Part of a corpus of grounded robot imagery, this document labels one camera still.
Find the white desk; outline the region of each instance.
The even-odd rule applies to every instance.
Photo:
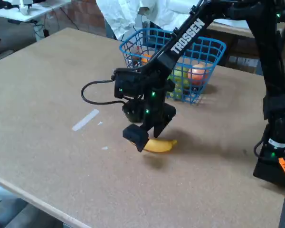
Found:
[[[71,0],[47,0],[46,2],[36,3],[29,8],[28,15],[23,15],[18,8],[0,9],[0,17],[22,22],[30,22],[33,19],[36,20],[37,23],[36,25],[34,24],[34,31],[36,40],[38,41],[44,36],[42,29],[43,25],[39,22],[40,17],[69,3],[71,3]]]
[[[0,9],[0,17],[29,22],[69,3],[71,3],[71,0],[47,0],[46,2],[36,3],[29,8],[28,15],[23,15],[18,8]]]

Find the orange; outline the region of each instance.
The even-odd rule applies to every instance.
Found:
[[[148,55],[148,54],[143,54],[143,56],[149,57],[149,58],[152,57],[152,55]],[[148,59],[148,58],[143,58],[143,57],[142,57],[142,65],[145,65],[145,64],[147,64],[148,62],[149,62],[149,59]]]

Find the table edge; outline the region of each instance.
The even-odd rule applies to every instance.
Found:
[[[18,188],[17,186],[5,181],[4,179],[0,178],[0,186],[4,189],[16,194],[21,199],[25,200],[26,202],[30,203],[31,205],[35,206],[36,208],[46,212],[47,214],[59,219],[60,221],[66,223],[67,225],[71,226],[72,228],[91,228],[86,224],[80,222],[79,220],[71,217],[70,215],[50,206],[46,202],[38,199],[37,197],[29,194],[28,192]]]

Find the wooden table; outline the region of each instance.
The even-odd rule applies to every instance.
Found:
[[[234,26],[229,26],[229,25],[224,25],[221,23],[213,22],[212,24],[209,25],[208,29],[219,31],[219,32],[226,32],[226,33],[230,33],[230,34],[241,36],[241,37],[254,38],[250,29],[247,29],[247,28],[239,28],[239,27],[234,27]],[[283,22],[278,23],[277,29],[280,32],[282,32],[285,29],[285,23]]]
[[[74,228],[276,228],[284,191],[252,176],[263,78],[217,66],[200,104],[169,101],[175,149],[139,153],[120,104],[80,97],[124,66],[118,46],[65,29],[0,61],[0,185]],[[113,87],[86,96],[114,100]]]

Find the black cable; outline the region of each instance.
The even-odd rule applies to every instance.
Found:
[[[78,26],[74,23],[74,21],[72,21],[72,19],[63,11],[62,8],[60,8],[61,11],[66,15],[66,17],[73,23],[73,25],[75,25],[75,27],[80,31],[80,29],[78,28]]]
[[[126,104],[124,101],[108,101],[108,102],[95,102],[95,101],[90,101],[88,99],[85,98],[84,96],[84,91],[87,87],[89,87],[90,85],[93,85],[93,84],[98,84],[98,83],[109,83],[109,82],[113,82],[113,80],[102,80],[102,81],[93,81],[93,82],[90,82],[88,84],[86,84],[84,87],[82,87],[81,89],[81,97],[82,99],[85,101],[85,102],[88,102],[89,104],[92,104],[92,105],[111,105],[111,104],[116,104],[116,103],[122,103],[122,104]]]
[[[44,36],[41,37],[38,32],[40,32],[41,30],[45,29],[44,24],[38,25],[37,22],[33,22],[35,24],[35,26],[41,26],[41,29],[39,29],[38,31],[34,30],[34,33],[39,37],[39,38],[45,38]]]

